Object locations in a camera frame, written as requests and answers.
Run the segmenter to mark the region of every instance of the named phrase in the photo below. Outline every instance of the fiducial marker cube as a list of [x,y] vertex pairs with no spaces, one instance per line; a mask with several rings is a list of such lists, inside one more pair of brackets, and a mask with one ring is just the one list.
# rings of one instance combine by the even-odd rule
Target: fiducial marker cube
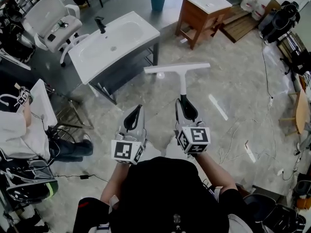
[[186,154],[202,153],[210,144],[209,128],[182,127],[177,141]]
[[120,163],[136,165],[143,150],[141,142],[111,140],[111,158]]

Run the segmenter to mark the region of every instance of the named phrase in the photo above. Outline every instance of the black faucet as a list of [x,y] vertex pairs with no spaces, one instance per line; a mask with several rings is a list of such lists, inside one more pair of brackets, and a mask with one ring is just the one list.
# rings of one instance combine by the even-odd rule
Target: black faucet
[[103,25],[103,23],[102,23],[102,20],[104,18],[103,17],[95,17],[94,19],[95,19],[97,26],[98,26],[99,30],[101,31],[101,33],[105,33],[106,32],[106,30],[105,30],[106,26]]

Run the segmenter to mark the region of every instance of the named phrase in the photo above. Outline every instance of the blue trash can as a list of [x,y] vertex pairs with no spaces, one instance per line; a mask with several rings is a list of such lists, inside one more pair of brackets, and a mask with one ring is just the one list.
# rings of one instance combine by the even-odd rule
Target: blue trash can
[[152,10],[162,11],[165,0],[151,0]]

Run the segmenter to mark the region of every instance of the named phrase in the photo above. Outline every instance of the small sink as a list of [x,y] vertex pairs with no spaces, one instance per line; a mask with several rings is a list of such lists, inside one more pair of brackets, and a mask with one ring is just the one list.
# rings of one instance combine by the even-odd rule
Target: small sink
[[232,4],[227,0],[188,0],[200,9],[210,14],[218,10],[232,7]]
[[83,84],[87,84],[117,60],[146,42],[160,36],[160,32],[135,12],[130,12],[85,38],[69,51],[71,60]]

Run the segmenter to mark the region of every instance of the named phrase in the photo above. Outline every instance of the wooden pallet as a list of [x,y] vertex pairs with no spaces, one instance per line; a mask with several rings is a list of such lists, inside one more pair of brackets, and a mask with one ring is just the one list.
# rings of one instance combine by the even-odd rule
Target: wooden pallet
[[227,15],[227,19],[223,21],[223,26],[234,22],[237,19],[240,19],[246,15],[250,14],[249,12],[243,10],[239,5],[235,5],[231,8],[230,12]]
[[251,17],[251,13],[244,11],[239,5],[231,8],[230,14],[223,21],[220,30],[233,42],[236,43],[244,35],[253,30],[259,24]]

